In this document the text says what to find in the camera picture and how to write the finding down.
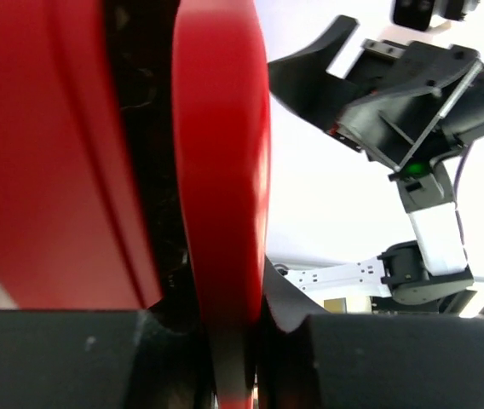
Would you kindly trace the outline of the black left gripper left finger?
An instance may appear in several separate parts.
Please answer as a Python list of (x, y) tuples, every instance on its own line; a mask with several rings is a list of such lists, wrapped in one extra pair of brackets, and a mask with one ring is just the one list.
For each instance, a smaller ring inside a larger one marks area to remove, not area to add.
[(0, 310), (0, 408), (206, 408), (200, 347), (147, 310)]

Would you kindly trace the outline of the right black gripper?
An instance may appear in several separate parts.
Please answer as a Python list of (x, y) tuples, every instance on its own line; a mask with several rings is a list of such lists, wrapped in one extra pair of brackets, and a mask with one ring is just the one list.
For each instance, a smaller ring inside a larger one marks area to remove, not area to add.
[(309, 46), (269, 62), (275, 99), (394, 173), (429, 173), (484, 136), (484, 64), (475, 50), (367, 40), (345, 77), (331, 75), (357, 26), (339, 15)]

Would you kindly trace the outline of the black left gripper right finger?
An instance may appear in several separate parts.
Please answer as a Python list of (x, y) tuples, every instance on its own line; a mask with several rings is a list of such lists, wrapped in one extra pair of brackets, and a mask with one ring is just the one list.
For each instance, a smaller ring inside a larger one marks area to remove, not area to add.
[(264, 270), (262, 408), (484, 408), (484, 319), (332, 314)]

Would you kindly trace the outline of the red square chocolate box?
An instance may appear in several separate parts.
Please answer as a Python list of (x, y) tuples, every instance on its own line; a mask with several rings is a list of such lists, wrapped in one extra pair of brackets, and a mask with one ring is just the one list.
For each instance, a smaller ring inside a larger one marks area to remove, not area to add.
[(189, 292), (177, 9), (0, 1), (0, 308), (148, 308)]

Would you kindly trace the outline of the red square box lid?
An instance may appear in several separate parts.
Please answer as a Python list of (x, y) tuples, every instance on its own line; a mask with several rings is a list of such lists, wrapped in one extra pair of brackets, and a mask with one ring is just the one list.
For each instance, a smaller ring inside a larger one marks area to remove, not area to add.
[(253, 2), (181, 2), (172, 104), (181, 211), (218, 403), (250, 408), (271, 152), (268, 68)]

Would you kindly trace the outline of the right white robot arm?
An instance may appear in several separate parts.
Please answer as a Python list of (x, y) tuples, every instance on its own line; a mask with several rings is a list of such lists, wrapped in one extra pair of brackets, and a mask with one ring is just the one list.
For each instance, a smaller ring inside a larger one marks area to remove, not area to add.
[(432, 302), (474, 281), (444, 165), (484, 136), (484, 64), (477, 51), (366, 40), (345, 78), (328, 66), (357, 28), (340, 15), (307, 47), (268, 65), (269, 88), (289, 112), (389, 169), (415, 239), (379, 261), (389, 296)]

